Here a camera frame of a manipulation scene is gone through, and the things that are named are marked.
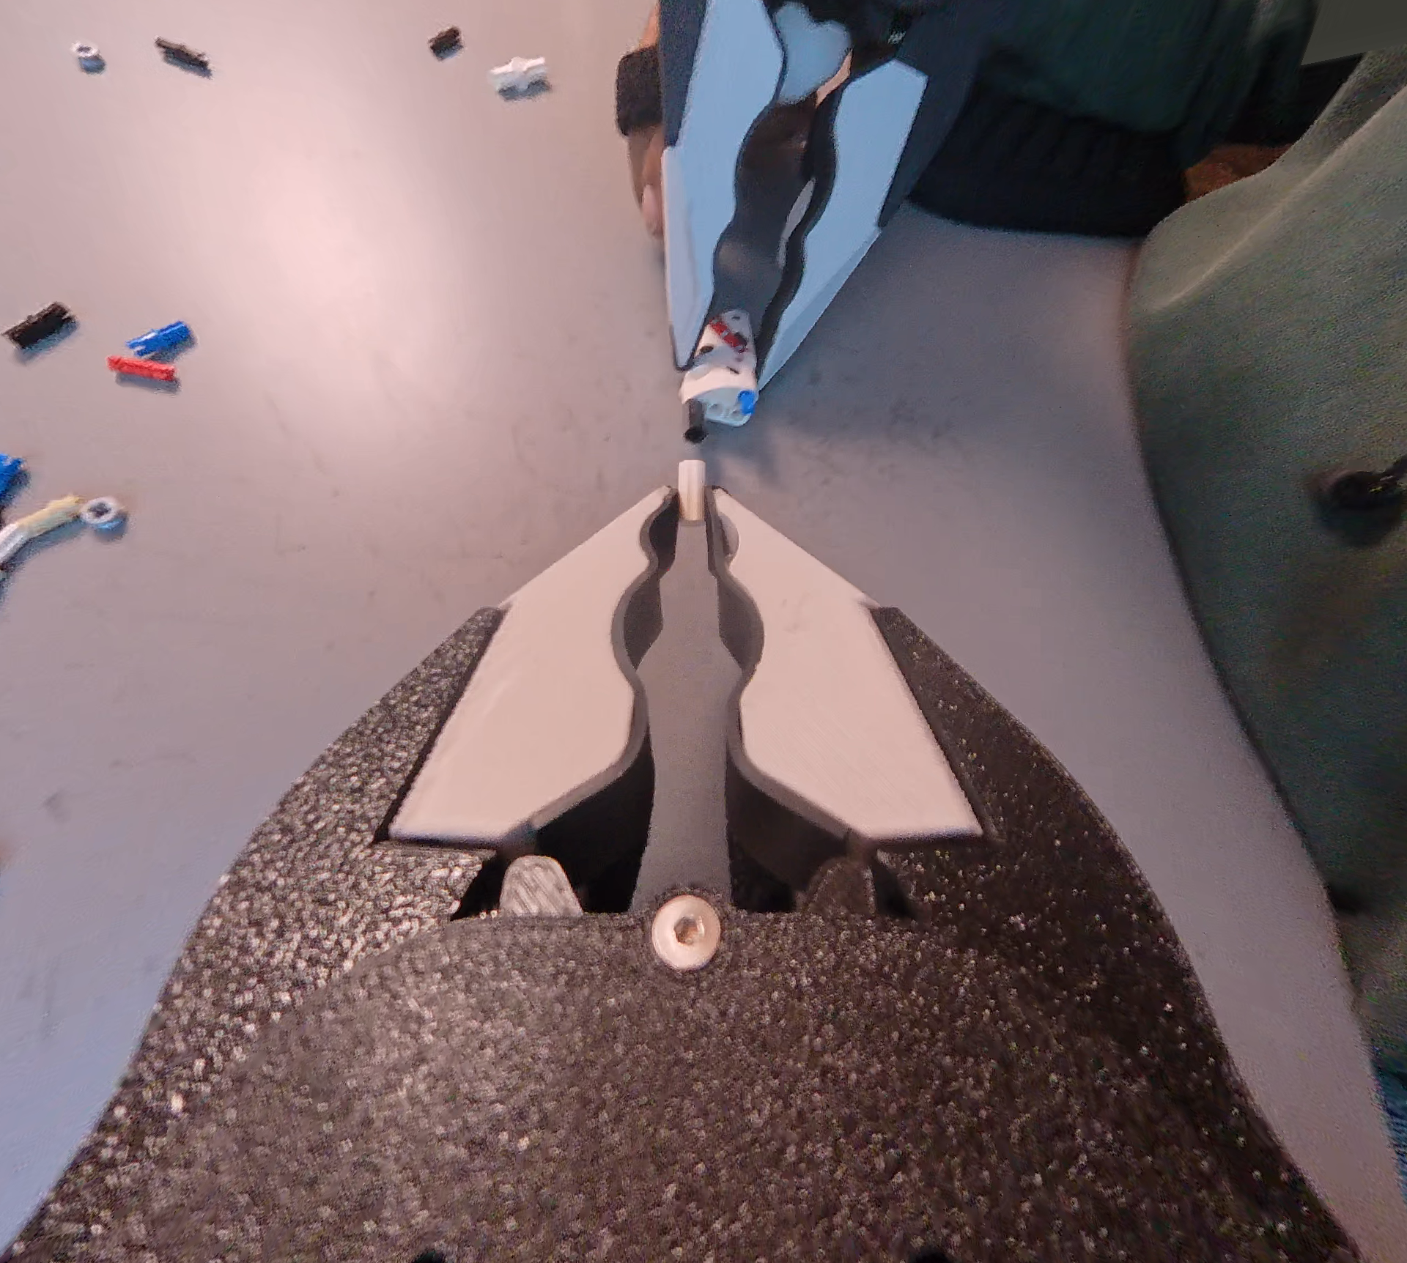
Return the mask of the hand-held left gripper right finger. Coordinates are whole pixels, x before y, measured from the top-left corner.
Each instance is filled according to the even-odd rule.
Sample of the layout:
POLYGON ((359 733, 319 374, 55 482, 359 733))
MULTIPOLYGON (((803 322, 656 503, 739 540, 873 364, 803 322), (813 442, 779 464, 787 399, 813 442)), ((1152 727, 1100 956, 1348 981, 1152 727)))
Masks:
POLYGON ((872 866, 980 839, 885 612, 719 487, 706 537, 718 636, 737 667, 724 780, 735 876, 791 904, 834 860, 872 866))

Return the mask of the white spotted lego panel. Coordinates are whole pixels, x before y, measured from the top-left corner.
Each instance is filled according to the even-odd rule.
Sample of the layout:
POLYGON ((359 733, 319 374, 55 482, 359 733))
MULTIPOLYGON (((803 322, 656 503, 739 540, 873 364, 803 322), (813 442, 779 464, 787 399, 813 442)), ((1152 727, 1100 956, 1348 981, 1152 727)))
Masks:
POLYGON ((756 404, 756 370, 748 314, 721 312, 703 326, 695 344, 680 380, 680 406, 698 398, 706 406, 709 427, 742 427, 756 404))

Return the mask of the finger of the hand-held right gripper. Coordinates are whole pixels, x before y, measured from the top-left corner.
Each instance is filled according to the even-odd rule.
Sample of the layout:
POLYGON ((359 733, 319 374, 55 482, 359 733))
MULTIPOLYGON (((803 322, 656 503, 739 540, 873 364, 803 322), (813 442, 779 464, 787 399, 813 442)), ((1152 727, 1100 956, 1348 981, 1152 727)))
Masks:
POLYGON ((677 137, 661 159, 664 297, 675 365, 709 320, 716 254, 737 207, 737 166, 782 80, 765 0, 706 0, 677 137))
POLYGON ((812 177, 782 232, 781 278, 755 331, 766 388, 880 236, 925 77, 889 59, 846 80, 821 106, 812 177))

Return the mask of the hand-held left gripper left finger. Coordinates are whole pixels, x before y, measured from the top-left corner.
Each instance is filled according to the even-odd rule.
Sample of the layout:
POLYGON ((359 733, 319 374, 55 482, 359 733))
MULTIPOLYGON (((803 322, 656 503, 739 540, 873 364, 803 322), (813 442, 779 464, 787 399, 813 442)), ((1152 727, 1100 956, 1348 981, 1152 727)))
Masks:
POLYGON ((494 610, 495 626, 389 811, 389 840, 536 853, 583 905, 628 905, 654 805, 638 673, 675 553, 661 487, 494 610))

